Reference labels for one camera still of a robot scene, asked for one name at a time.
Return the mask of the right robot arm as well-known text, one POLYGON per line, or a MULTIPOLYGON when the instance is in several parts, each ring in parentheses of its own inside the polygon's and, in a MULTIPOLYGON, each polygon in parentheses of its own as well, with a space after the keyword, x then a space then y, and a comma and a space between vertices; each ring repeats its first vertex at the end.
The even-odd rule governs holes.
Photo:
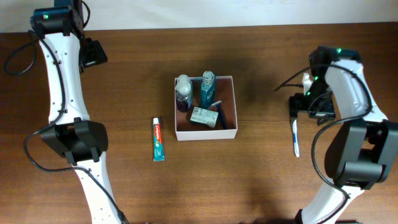
POLYGON ((379 109, 364 78, 355 50, 319 46, 309 55, 310 66, 301 70, 303 92, 289 98, 290 128, 296 157, 300 155, 298 113, 307 113, 322 126, 319 137, 340 125, 325 154, 325 174, 314 199, 295 216, 295 223, 336 223, 344 209, 365 190, 384 182, 397 155, 397 123, 379 109))

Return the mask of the purple soap pump bottle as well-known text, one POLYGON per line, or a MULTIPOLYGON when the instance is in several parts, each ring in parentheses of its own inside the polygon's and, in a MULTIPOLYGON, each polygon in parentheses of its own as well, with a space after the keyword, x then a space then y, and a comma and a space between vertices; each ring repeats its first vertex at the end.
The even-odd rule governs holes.
POLYGON ((180 112, 186 113, 193 103, 193 85, 192 81, 187 75, 180 75, 177 78, 175 86, 175 99, 177 109, 180 112))

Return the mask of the blue white toothbrush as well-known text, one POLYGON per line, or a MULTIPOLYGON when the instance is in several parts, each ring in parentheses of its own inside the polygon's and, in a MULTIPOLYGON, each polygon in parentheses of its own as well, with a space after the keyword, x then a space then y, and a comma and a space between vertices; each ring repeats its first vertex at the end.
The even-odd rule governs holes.
POLYGON ((294 148, 294 154, 295 157, 299 158, 300 157, 300 146, 299 146, 299 140, 298 140, 298 129, 297 129, 297 120, 292 121, 292 136, 293 136, 293 148, 294 148))

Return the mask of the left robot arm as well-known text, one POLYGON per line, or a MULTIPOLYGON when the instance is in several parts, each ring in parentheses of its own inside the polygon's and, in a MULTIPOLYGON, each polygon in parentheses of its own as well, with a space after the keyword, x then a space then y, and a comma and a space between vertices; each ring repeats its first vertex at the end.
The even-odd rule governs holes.
POLYGON ((55 1, 30 18, 30 33, 38 37, 45 56, 50 90, 49 125, 37 134, 67 161, 66 170, 77 174, 93 223, 127 223, 106 170, 106 128, 90 119, 83 99, 80 74, 108 61, 100 42, 85 37, 87 10, 83 1, 55 1))

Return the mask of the green white soap box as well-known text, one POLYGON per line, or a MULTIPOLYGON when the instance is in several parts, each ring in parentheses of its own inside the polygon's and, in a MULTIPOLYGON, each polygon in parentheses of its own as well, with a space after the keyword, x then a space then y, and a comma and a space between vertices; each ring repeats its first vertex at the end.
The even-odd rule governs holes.
POLYGON ((218 112, 196 106, 193 108, 193 112, 190 117, 191 122, 205 124, 210 128, 214 128, 216 126, 217 119, 218 112))

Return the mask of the Colgate toothpaste tube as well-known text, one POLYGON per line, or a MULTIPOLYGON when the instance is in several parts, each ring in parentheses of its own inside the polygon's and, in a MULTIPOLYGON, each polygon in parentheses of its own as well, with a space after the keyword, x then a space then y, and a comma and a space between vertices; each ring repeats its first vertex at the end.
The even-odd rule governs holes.
POLYGON ((153 133, 154 133, 154 161, 164 161, 164 147, 162 144, 160 122, 158 118, 153 118, 153 133))

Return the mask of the blue disposable razor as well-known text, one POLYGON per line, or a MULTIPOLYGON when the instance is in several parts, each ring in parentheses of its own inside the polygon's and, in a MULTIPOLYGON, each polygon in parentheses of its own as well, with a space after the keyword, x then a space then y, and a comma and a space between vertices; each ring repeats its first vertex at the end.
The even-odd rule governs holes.
POLYGON ((221 123, 223 129, 227 129, 228 127, 226 125, 226 120, 225 120, 223 111, 221 109, 222 102, 223 102, 222 100, 218 100, 218 101, 212 103, 208 108, 214 108, 215 107, 217 109, 217 112, 219 114, 218 117, 220 119, 220 123, 221 123))

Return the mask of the white open cardboard box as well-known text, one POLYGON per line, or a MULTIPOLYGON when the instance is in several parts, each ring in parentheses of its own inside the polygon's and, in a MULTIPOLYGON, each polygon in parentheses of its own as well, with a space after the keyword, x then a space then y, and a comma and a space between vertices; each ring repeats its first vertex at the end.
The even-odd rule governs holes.
POLYGON ((221 124, 220 119, 217 119, 214 128, 210 128, 204 124, 191 123, 192 110, 183 113, 174 108, 174 129, 177 140, 195 141, 235 138, 238 131, 238 119, 232 76, 217 76, 215 92, 215 100, 222 101, 220 107, 225 125, 221 124))

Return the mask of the green mouthwash bottle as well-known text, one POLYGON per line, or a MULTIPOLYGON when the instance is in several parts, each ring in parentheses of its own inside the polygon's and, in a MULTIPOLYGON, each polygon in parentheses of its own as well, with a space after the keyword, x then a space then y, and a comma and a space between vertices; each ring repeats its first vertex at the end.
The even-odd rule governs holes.
POLYGON ((216 76, 211 71, 205 71, 201 83, 201 107, 207 109, 214 101, 216 76))

